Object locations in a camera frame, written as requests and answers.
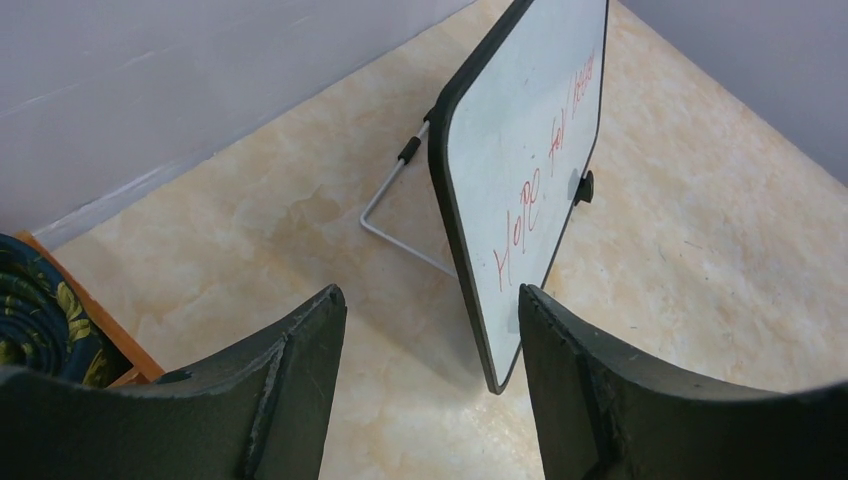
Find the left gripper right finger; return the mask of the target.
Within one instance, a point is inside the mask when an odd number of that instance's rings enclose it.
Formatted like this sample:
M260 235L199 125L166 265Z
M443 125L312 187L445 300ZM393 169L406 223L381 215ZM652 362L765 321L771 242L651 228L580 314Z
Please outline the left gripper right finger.
M548 479L843 479L847 386L779 393L698 374L532 285L519 326Z

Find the white whiteboard with black frame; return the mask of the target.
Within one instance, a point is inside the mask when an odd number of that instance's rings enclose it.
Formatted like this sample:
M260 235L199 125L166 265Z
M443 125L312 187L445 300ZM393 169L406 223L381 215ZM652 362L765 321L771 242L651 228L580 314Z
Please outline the white whiteboard with black frame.
M488 389L521 348L518 292L543 286L589 201L609 5L514 1L429 114L428 166Z

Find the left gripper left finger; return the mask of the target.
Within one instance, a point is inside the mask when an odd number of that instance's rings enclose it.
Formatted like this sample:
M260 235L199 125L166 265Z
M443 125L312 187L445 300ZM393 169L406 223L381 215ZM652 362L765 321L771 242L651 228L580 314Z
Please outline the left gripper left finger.
M345 336L329 285L150 384L95 389L1 371L5 479L315 479Z

